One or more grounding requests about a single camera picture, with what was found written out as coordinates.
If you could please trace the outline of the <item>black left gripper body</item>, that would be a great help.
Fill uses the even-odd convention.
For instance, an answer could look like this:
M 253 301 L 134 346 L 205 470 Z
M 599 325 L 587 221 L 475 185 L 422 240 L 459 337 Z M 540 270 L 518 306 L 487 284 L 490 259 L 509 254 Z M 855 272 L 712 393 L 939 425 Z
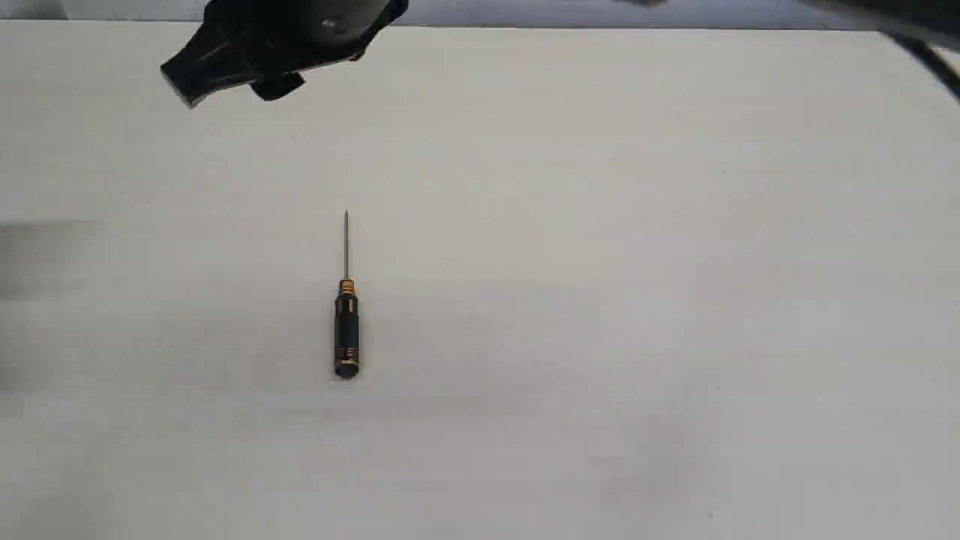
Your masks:
M 202 61 L 233 62 L 243 73 L 282 73 L 356 62 L 408 1 L 211 1 Z

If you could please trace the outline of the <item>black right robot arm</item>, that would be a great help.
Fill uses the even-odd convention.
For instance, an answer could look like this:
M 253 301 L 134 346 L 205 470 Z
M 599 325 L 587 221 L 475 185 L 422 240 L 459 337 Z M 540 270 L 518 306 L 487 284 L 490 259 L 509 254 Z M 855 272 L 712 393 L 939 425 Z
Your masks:
M 958 68 L 938 50 L 958 52 L 957 1 L 628 1 L 652 11 L 645 26 L 704 29 L 830 29 L 884 35 L 959 97 Z

